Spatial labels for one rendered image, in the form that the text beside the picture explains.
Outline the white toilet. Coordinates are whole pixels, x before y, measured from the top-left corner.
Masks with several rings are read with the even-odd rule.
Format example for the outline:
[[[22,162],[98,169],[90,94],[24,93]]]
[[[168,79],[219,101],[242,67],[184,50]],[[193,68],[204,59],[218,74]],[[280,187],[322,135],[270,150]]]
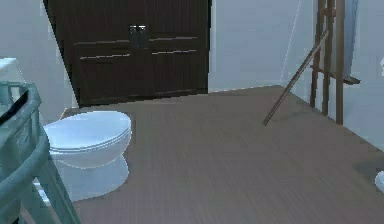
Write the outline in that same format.
[[[71,201],[104,196],[129,175],[123,153],[132,130],[129,116],[118,111],[91,111],[44,126],[50,154]]]

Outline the teal grey stand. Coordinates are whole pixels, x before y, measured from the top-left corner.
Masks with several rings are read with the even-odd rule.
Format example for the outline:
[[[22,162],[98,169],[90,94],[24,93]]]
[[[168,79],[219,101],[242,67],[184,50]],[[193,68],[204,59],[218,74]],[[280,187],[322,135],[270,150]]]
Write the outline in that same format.
[[[32,83],[0,81],[0,224],[81,224],[50,155]]]

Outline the white round object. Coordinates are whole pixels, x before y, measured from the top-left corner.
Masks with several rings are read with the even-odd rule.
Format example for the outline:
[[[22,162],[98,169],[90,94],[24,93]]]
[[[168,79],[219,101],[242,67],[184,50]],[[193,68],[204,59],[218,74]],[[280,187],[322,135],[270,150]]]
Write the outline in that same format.
[[[384,171],[380,171],[375,177],[376,187],[384,193]]]

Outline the dark brown double door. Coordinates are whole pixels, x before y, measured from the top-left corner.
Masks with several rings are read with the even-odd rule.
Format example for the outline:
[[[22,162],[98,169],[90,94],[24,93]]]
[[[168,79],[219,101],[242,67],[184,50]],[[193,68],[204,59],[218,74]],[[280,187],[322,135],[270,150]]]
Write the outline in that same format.
[[[42,1],[79,107],[208,92],[212,0]]]

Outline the brown wooden easel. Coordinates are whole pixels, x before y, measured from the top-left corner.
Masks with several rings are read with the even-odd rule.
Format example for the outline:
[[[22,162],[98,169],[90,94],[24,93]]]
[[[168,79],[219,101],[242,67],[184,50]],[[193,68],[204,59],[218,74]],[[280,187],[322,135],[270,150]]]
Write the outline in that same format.
[[[344,123],[344,85],[361,83],[360,79],[351,75],[360,0],[314,1],[316,3],[314,45],[264,118],[264,125],[269,123],[307,67],[312,69],[310,92],[312,108],[316,104],[318,74],[323,75],[321,112],[324,116],[329,113],[331,79],[335,80],[335,121],[338,125]]]

